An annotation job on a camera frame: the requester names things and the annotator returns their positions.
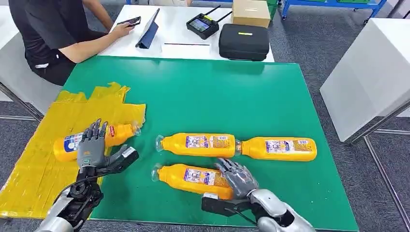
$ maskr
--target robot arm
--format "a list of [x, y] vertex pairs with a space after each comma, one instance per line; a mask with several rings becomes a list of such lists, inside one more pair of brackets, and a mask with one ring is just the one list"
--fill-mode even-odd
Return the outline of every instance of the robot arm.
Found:
[[313, 232], [312, 225], [267, 189], [249, 194], [252, 213], [261, 232]]
[[79, 143], [77, 163], [80, 170], [76, 182], [63, 189], [36, 232], [79, 231], [92, 210], [104, 198], [97, 178], [120, 173], [139, 158], [138, 152], [126, 145], [106, 157], [104, 137], [107, 122], [99, 129], [100, 121], [98, 119], [86, 129]]
[[[267, 189], [259, 189], [249, 170], [228, 159], [219, 159], [216, 167], [234, 190], [237, 200], [224, 201], [215, 195], [202, 197], [202, 210], [230, 217], [239, 214], [258, 226], [261, 232], [313, 232], [315, 229], [288, 204]], [[251, 209], [256, 222], [241, 212]]]

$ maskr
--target product label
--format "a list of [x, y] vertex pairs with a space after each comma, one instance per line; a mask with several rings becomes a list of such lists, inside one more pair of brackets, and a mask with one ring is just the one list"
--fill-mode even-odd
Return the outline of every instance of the product label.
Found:
[[312, 150], [308, 140], [266, 140], [267, 153], [308, 153]]
[[78, 144], [83, 137], [83, 133], [78, 133], [75, 135], [70, 135], [64, 138], [64, 150], [66, 152], [76, 151]]
[[214, 185], [216, 172], [201, 171], [187, 168], [185, 170], [184, 180], [193, 183], [202, 183], [206, 185]]
[[211, 148], [228, 148], [229, 137], [228, 136], [211, 136], [209, 138], [209, 144]]
[[110, 126], [110, 135], [111, 137], [114, 137], [115, 135], [114, 126]]
[[208, 139], [205, 135], [187, 136], [185, 146], [187, 148], [208, 148]]

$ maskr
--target gray carpet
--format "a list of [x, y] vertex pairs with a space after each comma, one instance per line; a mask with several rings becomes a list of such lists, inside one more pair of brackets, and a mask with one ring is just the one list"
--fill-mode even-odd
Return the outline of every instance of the gray carpet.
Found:
[[[107, 5], [106, 7], [113, 17], [116, 17], [121, 9], [118, 5]], [[386, 5], [378, 16], [385, 17], [391, 9], [389, 7]], [[320, 86], [361, 31], [363, 20], [369, 15], [369, 10], [353, 12], [351, 9], [341, 8], [292, 6], [286, 21], [281, 21], [279, 14], [275, 15], [273, 24], [269, 28], [269, 37], [276, 61], [300, 64], [360, 230], [364, 232], [403, 232], [405, 227], [364, 142], [350, 146], [338, 140], [319, 93]], [[92, 28], [103, 30], [102, 25], [97, 23], [95, 18], [89, 17], [88, 19]], [[386, 128], [410, 129], [410, 121], [407, 118], [399, 118], [386, 125]], [[19, 131], [12, 137], [17, 139], [17, 143], [6, 141], [5, 145], [0, 145], [2, 153], [0, 162], [7, 163], [0, 172], [0, 186], [4, 184], [12, 169], [12, 164], [21, 154], [25, 142], [35, 129], [35, 123], [32, 122], [11, 122], [0, 119], [2, 135], [12, 136], [9, 135], [10, 131], [17, 129]], [[370, 138], [407, 213], [410, 213], [408, 178], [410, 143], [407, 137], [373, 134]], [[13, 219], [0, 227], [0, 232], [33, 231], [38, 223], [38, 220]], [[82, 231], [244, 232], [256, 230], [89, 221]]]

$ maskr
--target person's hand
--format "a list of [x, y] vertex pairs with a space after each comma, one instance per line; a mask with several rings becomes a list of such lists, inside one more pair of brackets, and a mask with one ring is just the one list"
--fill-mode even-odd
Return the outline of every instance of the person's hand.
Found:
[[117, 38], [121, 38], [123, 36], [126, 36], [130, 33], [134, 27], [129, 27], [130, 23], [123, 23], [123, 24], [118, 24], [116, 27], [113, 29], [111, 33], [113, 33]]
[[218, 158], [218, 160], [219, 163], [215, 163], [215, 166], [222, 172], [222, 176], [226, 178], [234, 190], [236, 199], [245, 198], [249, 192], [259, 187], [258, 182], [245, 166], [229, 159]]
[[77, 163], [80, 167], [87, 165], [99, 166], [104, 160], [105, 129], [108, 122], [104, 122], [101, 129], [100, 123], [101, 119], [93, 122], [81, 137], [77, 155]]

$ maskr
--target yellow plastic bag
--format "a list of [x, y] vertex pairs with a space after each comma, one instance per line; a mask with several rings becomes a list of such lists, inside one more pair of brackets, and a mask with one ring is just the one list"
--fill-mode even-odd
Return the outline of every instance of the yellow plastic bag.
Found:
[[57, 138], [81, 132], [98, 118], [113, 124], [136, 120], [142, 127], [146, 105], [124, 104], [129, 90], [112, 82], [110, 87], [95, 87], [88, 100], [84, 93], [62, 91], [0, 191], [0, 217], [45, 218], [55, 197], [75, 181], [76, 161], [59, 162], [54, 157]]

